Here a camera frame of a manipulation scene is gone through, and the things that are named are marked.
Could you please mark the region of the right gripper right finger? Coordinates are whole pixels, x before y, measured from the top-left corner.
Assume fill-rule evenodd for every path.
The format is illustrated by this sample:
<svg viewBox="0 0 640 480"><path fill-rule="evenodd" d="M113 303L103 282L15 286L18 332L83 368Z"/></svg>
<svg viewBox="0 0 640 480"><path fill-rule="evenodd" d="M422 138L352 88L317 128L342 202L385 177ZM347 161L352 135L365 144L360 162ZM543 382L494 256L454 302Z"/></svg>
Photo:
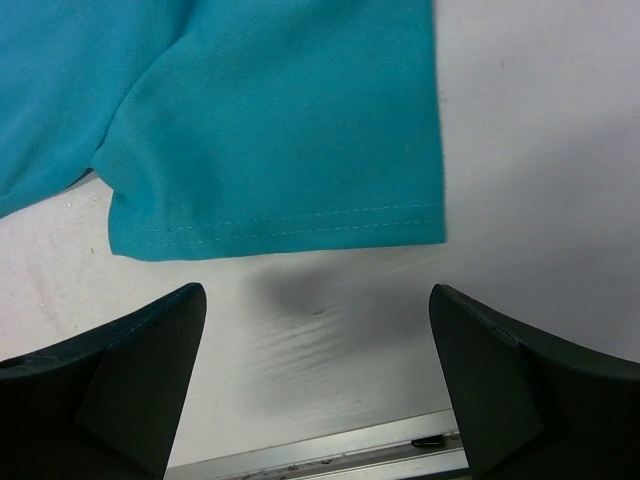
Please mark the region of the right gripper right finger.
<svg viewBox="0 0 640 480"><path fill-rule="evenodd" d="M639 366L447 285L429 318L475 479L636 479Z"/></svg>

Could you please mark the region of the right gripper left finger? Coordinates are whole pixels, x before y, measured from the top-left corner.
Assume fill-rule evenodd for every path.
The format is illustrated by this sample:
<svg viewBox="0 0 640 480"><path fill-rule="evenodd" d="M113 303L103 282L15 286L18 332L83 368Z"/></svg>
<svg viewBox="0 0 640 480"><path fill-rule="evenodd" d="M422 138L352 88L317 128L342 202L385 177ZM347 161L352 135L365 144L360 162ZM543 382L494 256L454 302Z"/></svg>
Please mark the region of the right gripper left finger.
<svg viewBox="0 0 640 480"><path fill-rule="evenodd" d="M205 317L205 290L189 283L2 361L2 478L163 478Z"/></svg>

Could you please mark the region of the teal t-shirt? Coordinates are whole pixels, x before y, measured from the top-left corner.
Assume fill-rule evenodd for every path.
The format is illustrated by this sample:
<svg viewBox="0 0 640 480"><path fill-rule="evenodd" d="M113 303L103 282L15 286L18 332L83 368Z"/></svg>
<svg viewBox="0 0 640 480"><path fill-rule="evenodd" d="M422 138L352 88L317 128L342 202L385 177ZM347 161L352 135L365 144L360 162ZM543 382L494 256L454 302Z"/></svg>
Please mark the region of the teal t-shirt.
<svg viewBox="0 0 640 480"><path fill-rule="evenodd" d="M446 239L430 1L5 1L1 212L94 173L144 261Z"/></svg>

